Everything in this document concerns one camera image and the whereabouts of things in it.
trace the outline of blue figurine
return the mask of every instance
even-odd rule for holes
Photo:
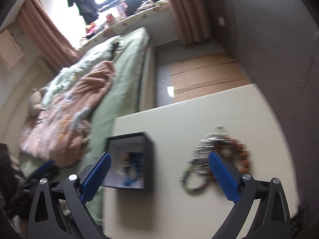
[[[129,152],[125,154],[124,161],[124,173],[125,181],[122,183],[123,186],[131,186],[136,183],[138,179],[143,178],[143,153],[142,152]],[[132,179],[130,176],[131,169],[135,169],[136,176]]]

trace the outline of floor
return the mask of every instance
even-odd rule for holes
[[[156,49],[156,65],[157,65],[157,71],[156,71],[156,89],[157,89],[156,106],[157,107],[172,104],[178,101],[175,98],[172,98],[168,93],[168,87],[171,87],[172,83],[176,81],[174,80],[174,76],[171,76],[172,67],[174,65],[173,63],[188,60],[188,59],[193,59],[193,58],[197,58],[201,56],[217,54],[217,53],[221,53],[225,51],[223,47],[221,47],[217,42],[213,40],[200,42],[197,44],[189,44],[189,45],[183,45],[181,44],[179,40],[177,40],[177,41],[156,46],[155,49]]]

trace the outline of cardboard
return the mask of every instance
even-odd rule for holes
[[[226,52],[171,64],[174,102],[250,84],[249,79]]]
[[[171,75],[182,73],[189,70],[194,70],[196,68],[214,66],[219,64],[226,64],[235,62],[235,60],[227,53],[217,53],[213,55],[207,55],[202,57],[196,57],[176,63],[172,63],[171,67]]]

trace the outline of towel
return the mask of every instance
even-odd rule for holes
[[[26,56],[6,29],[0,34],[0,62],[11,70],[20,60],[26,61]]]
[[[90,139],[88,116],[115,77],[112,61],[103,61],[58,95],[38,118],[30,118],[20,136],[20,149],[33,157],[53,159],[59,167],[81,160]]]

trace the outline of gray wall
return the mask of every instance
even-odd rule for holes
[[[300,201],[316,213],[319,29],[315,21],[301,0],[205,3],[214,37],[237,58],[275,112],[291,150]],[[226,26],[218,25],[218,17],[225,18]]]

